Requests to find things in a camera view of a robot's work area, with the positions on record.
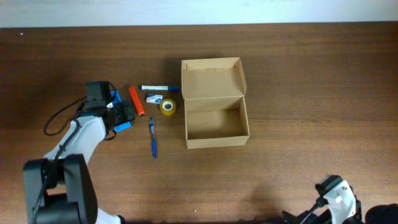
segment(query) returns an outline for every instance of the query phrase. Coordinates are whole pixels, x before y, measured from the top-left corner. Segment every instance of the wooden table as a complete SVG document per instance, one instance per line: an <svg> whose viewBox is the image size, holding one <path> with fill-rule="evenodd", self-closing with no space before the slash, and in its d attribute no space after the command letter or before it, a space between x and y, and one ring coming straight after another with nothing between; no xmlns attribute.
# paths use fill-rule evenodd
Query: wooden table
<svg viewBox="0 0 398 224"><path fill-rule="evenodd" d="M164 93L175 115L144 103L147 116L96 148L88 168L102 209L152 222L298 215L327 174L348 180L364 213L398 201L396 22L2 29L0 50L1 223L27 222L22 166L56 146L62 135L43 125L86 82L109 80L126 98L127 86L180 85L190 58L241 57L249 142L187 150L182 96Z"/></svg>

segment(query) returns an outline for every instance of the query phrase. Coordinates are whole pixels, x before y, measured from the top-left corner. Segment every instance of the white marker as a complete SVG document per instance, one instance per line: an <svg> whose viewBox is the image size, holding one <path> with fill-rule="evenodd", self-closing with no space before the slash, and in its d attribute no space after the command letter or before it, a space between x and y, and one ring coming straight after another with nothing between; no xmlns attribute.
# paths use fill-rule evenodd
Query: white marker
<svg viewBox="0 0 398 224"><path fill-rule="evenodd" d="M179 91L179 86L139 86L140 90L168 90L168 91Z"/></svg>

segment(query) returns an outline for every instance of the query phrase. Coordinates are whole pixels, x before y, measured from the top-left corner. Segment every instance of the box lid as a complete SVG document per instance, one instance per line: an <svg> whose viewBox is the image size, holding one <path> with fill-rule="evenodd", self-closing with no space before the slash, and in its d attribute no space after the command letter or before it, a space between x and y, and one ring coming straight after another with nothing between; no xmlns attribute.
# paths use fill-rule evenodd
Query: box lid
<svg viewBox="0 0 398 224"><path fill-rule="evenodd" d="M182 61L184 100L244 96L246 90L239 57Z"/></svg>

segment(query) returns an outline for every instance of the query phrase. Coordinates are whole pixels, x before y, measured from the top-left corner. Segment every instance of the cardboard box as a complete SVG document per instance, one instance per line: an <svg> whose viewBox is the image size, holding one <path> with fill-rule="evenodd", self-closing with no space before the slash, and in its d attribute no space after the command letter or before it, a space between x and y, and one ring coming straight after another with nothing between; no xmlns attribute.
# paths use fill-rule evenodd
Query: cardboard box
<svg viewBox="0 0 398 224"><path fill-rule="evenodd" d="M246 144L250 136L246 89L240 58L182 61L188 149Z"/></svg>

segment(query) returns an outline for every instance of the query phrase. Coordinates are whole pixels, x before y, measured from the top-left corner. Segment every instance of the red marker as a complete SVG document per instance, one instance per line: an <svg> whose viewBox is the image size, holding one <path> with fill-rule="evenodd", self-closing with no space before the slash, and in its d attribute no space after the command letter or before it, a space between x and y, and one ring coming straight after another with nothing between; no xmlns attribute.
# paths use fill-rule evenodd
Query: red marker
<svg viewBox="0 0 398 224"><path fill-rule="evenodd" d="M130 96L132 98L132 102L134 103L134 106L136 107L138 115L143 116L145 114L145 111L144 111L144 108L142 107L141 101L139 101L136 89L134 87L130 87L129 92L130 92Z"/></svg>

